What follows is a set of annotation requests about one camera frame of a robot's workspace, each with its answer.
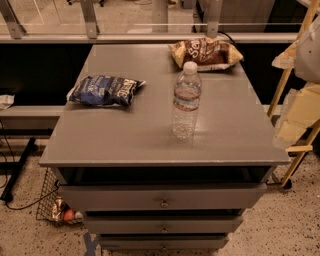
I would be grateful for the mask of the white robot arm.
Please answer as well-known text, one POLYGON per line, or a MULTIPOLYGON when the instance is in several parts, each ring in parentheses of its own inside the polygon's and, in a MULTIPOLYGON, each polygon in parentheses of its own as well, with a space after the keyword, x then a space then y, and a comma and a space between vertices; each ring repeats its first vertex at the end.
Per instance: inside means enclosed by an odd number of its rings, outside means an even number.
POLYGON ((320 119, 320 17, 299 40, 278 55, 272 65, 280 69, 293 68, 295 76, 306 82, 302 89, 289 91, 276 122, 273 143, 285 149, 320 119))

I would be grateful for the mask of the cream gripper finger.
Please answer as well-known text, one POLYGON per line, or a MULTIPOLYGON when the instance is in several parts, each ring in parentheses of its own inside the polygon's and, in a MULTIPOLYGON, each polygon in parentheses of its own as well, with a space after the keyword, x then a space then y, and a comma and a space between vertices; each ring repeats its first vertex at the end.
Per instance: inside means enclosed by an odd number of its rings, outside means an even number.
POLYGON ((276 56, 272 66, 279 69, 290 69, 295 65, 296 48, 299 41, 294 41, 285 51, 276 56))
POLYGON ((286 149, 294 145, 319 119, 320 85, 307 83, 300 90, 291 89, 275 124, 274 146, 286 149))

